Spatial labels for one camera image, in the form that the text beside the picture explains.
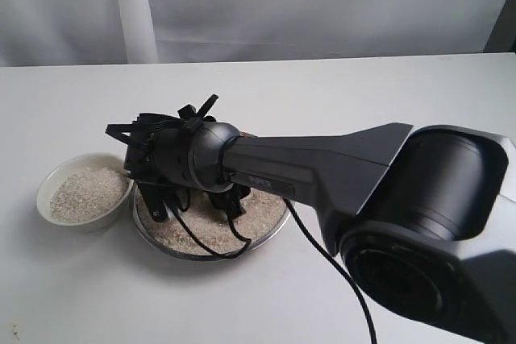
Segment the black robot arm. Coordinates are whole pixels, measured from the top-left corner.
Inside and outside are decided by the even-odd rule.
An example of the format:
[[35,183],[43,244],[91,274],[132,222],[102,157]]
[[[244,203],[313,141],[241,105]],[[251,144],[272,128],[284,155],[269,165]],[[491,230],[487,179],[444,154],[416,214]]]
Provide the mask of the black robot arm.
[[458,126],[390,123],[341,136],[256,137],[143,114],[125,166],[152,217],[200,189],[230,219],[258,189],[312,207],[323,251],[399,316],[484,343],[515,340],[515,146]]

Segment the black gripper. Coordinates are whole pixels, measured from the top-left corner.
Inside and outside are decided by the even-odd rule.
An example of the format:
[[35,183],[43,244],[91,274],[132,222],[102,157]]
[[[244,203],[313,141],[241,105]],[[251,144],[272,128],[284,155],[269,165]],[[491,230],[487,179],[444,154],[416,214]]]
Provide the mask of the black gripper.
[[[176,190],[154,184],[201,185],[194,174],[191,151],[194,136],[201,128],[200,118],[140,118],[123,125],[123,142],[127,145],[124,167],[133,180],[141,181],[139,192],[154,222],[165,223],[177,216]],[[238,218],[246,213],[241,201],[249,194],[249,187],[233,184],[225,192],[208,193],[208,197],[217,210],[229,218]]]

